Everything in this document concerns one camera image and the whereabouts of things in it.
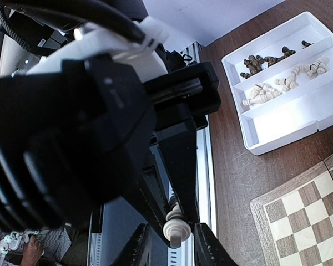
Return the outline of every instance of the white wall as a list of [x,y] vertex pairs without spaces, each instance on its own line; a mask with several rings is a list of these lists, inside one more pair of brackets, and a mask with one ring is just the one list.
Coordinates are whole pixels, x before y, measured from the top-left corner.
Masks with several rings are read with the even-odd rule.
[[197,40],[206,46],[283,0],[143,0],[150,16],[183,32],[165,45],[181,51]]

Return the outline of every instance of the person's hand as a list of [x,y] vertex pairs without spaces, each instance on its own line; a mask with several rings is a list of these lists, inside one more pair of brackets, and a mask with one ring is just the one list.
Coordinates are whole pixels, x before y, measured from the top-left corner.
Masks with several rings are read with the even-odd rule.
[[35,266],[41,258],[42,252],[42,245],[36,237],[32,235],[29,242],[23,247],[21,266]]

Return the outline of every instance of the black cable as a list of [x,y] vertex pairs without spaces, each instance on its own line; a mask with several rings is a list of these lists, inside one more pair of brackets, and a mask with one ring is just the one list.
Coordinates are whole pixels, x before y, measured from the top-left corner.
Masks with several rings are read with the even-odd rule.
[[0,0],[0,4],[33,8],[90,21],[120,34],[131,42],[142,43],[145,38],[144,32],[127,16],[99,0]]
[[47,57],[56,51],[54,49],[38,47],[38,46],[33,45],[30,42],[28,42],[24,38],[24,36],[22,36],[19,32],[17,32],[15,30],[11,21],[6,16],[4,6],[2,6],[2,5],[0,5],[0,24],[4,28],[5,33],[8,36],[10,36],[15,42],[17,42],[18,45],[20,45],[23,49],[25,49],[26,51],[28,51],[32,54]]

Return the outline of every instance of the wooden table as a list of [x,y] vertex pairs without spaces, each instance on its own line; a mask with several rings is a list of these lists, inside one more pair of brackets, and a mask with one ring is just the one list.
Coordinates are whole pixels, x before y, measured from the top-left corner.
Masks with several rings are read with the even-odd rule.
[[310,11],[333,32],[333,0],[287,0],[200,52],[201,60],[211,61],[216,70],[222,99],[220,110],[210,115],[218,237],[239,265],[265,265],[249,202],[331,155],[333,126],[275,151],[254,156],[244,147],[221,58],[303,11]]

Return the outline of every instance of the chessboard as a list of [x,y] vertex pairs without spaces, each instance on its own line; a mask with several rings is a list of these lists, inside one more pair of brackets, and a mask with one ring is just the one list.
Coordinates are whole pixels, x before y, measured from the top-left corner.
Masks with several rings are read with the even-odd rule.
[[333,155],[250,207],[266,265],[333,266]]

